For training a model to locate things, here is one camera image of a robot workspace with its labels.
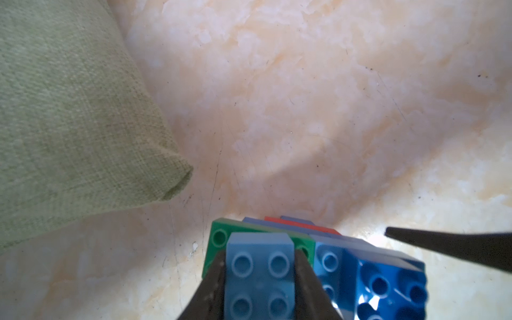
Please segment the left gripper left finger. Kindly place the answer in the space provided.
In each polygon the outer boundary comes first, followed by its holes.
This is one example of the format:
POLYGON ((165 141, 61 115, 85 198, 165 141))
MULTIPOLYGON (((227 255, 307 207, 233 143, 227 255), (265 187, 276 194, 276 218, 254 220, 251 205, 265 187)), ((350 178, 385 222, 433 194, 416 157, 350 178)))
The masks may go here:
POLYGON ((179 320, 223 320, 226 278, 226 251, 217 253, 205 278, 179 320))

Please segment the green 2x4 lego brick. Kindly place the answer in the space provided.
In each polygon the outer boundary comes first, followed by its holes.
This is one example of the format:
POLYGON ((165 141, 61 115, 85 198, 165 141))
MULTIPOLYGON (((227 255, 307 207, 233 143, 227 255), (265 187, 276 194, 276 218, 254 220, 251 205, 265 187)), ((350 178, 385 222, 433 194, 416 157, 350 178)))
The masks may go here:
POLYGON ((227 218, 219 218, 214 220, 211 224, 211 232, 201 275, 202 279, 206 276, 217 253, 226 249, 229 237, 233 232, 287 233, 293 241, 295 249, 302 250, 309 264, 314 266, 316 242, 309 235, 280 227, 268 227, 227 218))

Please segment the red 2x4 lego brick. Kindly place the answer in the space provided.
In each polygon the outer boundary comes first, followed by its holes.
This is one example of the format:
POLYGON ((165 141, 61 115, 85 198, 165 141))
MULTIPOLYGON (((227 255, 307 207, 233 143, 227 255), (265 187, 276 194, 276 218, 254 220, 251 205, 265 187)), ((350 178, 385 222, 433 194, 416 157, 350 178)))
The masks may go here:
POLYGON ((284 225, 290 225, 290 226, 294 226, 294 227, 302 227, 302 228, 306 228, 306 229, 316 230, 316 231, 320 231, 322 233, 328 233, 331 235, 341 236, 341 233, 339 233, 338 231, 336 231, 332 228, 328 228, 328 227, 320 227, 317 225, 307 225, 307 224, 302 224, 302 223, 296 223, 293 221, 287 221, 287 220, 282 220, 277 217, 268 217, 268 216, 265 216, 264 220, 269 221, 269 222, 274 222, 274 223, 280 223, 280 224, 284 224, 284 225))

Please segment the light blue 2x2 brick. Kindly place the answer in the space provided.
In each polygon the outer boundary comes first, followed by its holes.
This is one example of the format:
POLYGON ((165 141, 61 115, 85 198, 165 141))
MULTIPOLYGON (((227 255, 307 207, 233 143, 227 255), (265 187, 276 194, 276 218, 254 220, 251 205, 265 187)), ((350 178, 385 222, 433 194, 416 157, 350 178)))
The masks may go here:
POLYGON ((294 253, 286 233, 232 233, 226 248, 224 318, 293 319, 294 253))

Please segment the blue 2x4 lego brick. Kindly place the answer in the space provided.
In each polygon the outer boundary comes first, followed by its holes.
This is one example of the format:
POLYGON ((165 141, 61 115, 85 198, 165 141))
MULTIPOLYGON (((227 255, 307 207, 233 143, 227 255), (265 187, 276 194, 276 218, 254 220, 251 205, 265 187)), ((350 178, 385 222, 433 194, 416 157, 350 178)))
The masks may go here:
POLYGON ((250 217, 244 218, 243 222, 250 223, 253 225, 261 225, 261 226, 265 226, 265 227, 272 227, 272 228, 276 228, 276 229, 284 229, 284 230, 290 230, 290 231, 299 232, 299 233, 305 233, 307 235, 319 235, 319 236, 329 237, 329 238, 333 238, 333 239, 342 239, 343 238, 342 235, 341 236, 331 235, 331 234, 322 233, 322 232, 316 231, 316 230, 306 229, 306 228, 302 228, 302 227, 294 227, 294 226, 290 226, 290 225, 284 225, 284 224, 280 224, 280 223, 274 223, 274 222, 269 222, 269 221, 250 218, 250 217))

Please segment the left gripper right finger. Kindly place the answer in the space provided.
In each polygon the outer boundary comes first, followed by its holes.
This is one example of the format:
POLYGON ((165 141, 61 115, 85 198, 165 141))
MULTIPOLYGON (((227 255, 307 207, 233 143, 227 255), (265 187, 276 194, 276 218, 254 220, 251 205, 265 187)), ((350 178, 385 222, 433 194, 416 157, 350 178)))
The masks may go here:
POLYGON ((295 318, 342 320, 305 257, 305 253, 297 249, 294 256, 295 318))

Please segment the light blue 2x4 brick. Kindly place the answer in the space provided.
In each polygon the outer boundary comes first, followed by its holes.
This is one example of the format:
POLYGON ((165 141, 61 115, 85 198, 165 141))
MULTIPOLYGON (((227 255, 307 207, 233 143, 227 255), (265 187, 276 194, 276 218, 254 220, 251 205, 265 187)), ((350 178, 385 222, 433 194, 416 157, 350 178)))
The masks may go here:
POLYGON ((353 237, 333 239, 313 235, 316 242, 313 270, 332 304, 344 319, 354 319, 350 299, 354 297, 355 270, 359 261, 416 267, 425 273, 424 262, 400 251, 376 247, 353 237))

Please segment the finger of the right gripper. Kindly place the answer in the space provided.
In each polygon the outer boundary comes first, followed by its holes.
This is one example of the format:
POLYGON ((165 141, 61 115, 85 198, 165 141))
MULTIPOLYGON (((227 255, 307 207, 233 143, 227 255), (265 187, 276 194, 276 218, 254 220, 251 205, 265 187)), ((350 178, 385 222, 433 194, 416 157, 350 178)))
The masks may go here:
POLYGON ((436 253, 511 273, 510 233, 456 234, 387 227, 385 236, 436 253))

